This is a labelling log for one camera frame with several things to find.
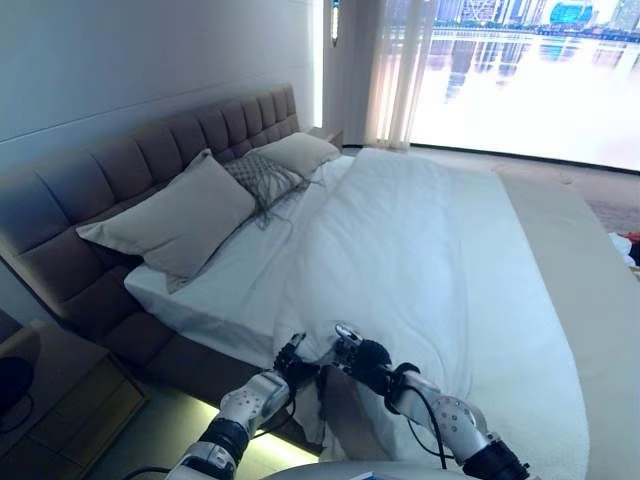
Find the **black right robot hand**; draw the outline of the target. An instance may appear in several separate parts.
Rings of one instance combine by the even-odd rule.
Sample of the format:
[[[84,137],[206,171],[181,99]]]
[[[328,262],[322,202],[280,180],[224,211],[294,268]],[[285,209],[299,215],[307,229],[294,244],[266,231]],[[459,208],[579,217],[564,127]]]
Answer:
[[[335,326],[334,363],[353,379],[380,396],[391,385],[391,359],[384,346],[362,337],[344,323]]]

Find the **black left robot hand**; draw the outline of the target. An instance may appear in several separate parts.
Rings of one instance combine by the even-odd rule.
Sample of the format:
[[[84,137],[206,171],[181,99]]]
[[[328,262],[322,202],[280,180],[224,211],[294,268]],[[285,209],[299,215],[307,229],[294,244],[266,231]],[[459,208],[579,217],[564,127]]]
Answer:
[[[298,356],[297,348],[305,339],[305,333],[296,333],[277,354],[273,368],[286,381],[291,390],[295,390],[305,380],[306,363]]]

